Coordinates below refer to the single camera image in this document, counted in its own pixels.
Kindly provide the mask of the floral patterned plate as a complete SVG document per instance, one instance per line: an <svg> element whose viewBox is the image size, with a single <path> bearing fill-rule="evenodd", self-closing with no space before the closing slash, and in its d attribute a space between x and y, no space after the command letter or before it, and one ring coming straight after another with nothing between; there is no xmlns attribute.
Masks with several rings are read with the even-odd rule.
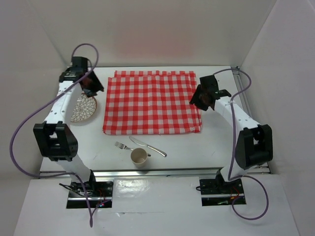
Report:
<svg viewBox="0 0 315 236"><path fill-rule="evenodd" d="M91 118L97 110L97 100L82 93L76 102L70 121L78 123Z"/></svg>

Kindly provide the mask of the red white checkered cloth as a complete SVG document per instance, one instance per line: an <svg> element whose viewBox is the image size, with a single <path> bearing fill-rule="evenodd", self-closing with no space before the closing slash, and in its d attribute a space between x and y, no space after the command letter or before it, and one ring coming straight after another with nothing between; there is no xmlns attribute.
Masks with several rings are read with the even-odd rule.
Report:
<svg viewBox="0 0 315 236"><path fill-rule="evenodd" d="M201 111L190 104L196 87L193 71L115 71L107 82L103 133L199 133Z"/></svg>

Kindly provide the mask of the silver table knife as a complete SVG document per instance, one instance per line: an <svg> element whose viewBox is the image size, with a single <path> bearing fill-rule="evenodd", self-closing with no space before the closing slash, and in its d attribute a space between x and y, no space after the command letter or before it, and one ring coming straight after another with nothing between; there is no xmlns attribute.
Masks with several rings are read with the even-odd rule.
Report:
<svg viewBox="0 0 315 236"><path fill-rule="evenodd" d="M130 139L132 142L134 142L135 144L139 145L139 146L149 148L149 149L151 149L151 150L153 150L153 151L159 153L159 154L162 155L163 157L166 157L166 156L167 156L166 152L164 152L164 151L162 151L162 150L160 150L160 149L158 149L158 148L156 148L156 147L153 147L153 146L151 146L151 145L149 145L149 144L147 144L147 143L145 143L145 142L143 142L143 141L140 141L140 140L138 140L138 139L136 139L136 138L134 138L134 137L132 137L132 136L129 136L129 139Z"/></svg>

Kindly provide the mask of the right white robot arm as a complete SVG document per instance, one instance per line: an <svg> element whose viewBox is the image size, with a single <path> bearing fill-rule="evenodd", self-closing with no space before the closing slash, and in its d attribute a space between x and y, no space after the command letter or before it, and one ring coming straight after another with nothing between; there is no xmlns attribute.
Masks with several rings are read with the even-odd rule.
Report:
<svg viewBox="0 0 315 236"><path fill-rule="evenodd" d="M204 111L211 108L233 129L232 159L228 166L217 171L217 191L227 192L250 169L273 159L272 128L252 119L227 90L219 89L214 75L200 78L190 104Z"/></svg>

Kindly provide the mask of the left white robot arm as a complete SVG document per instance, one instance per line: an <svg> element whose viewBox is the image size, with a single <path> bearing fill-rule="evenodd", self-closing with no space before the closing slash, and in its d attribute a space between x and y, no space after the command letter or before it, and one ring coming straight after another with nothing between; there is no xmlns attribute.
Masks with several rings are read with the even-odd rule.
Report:
<svg viewBox="0 0 315 236"><path fill-rule="evenodd" d="M43 123L33 127L35 139L43 157L73 173L71 190L92 196L97 191L94 173L78 155L78 141L70 130L70 119L81 94L96 96L104 87L93 71L88 71L90 60L72 57L71 66L59 77L57 100Z"/></svg>

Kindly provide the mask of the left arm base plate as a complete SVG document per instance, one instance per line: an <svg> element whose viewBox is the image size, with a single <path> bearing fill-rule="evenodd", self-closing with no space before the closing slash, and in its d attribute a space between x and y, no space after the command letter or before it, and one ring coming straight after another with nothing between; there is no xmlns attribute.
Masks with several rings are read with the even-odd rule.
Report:
<svg viewBox="0 0 315 236"><path fill-rule="evenodd" d="M64 187L68 191L67 209L82 209L88 208L86 197L81 185L75 182L71 184L60 186ZM99 206L99 208L111 208L112 207L112 196L113 196L114 182L112 180L97 181L95 188L92 190L86 186L87 196L91 208Z"/></svg>

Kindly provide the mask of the beige cup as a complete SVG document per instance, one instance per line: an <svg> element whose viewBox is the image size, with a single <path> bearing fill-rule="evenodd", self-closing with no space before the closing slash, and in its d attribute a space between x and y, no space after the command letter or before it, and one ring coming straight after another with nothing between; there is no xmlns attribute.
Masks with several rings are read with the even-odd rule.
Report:
<svg viewBox="0 0 315 236"><path fill-rule="evenodd" d="M144 149L136 148L131 152L130 158L135 167L142 168L147 164L148 154Z"/></svg>

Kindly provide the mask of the silver fork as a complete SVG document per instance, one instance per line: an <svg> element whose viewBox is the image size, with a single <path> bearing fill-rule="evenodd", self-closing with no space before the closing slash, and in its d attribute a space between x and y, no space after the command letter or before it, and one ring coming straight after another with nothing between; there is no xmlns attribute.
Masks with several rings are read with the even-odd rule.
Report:
<svg viewBox="0 0 315 236"><path fill-rule="evenodd" d="M122 144L120 142L115 142L115 146L122 149L122 150L130 150L130 151L134 150L133 148L130 148L130 147L128 147L125 144Z"/></svg>

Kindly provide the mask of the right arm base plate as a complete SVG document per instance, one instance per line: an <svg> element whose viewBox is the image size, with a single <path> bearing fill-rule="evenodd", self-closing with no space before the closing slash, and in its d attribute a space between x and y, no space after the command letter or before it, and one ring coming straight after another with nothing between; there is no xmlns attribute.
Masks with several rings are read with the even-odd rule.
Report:
<svg viewBox="0 0 315 236"><path fill-rule="evenodd" d="M243 184L240 179L225 185L219 186L214 179L200 179L199 186L195 188L201 194L202 206L227 206L246 205Z"/></svg>

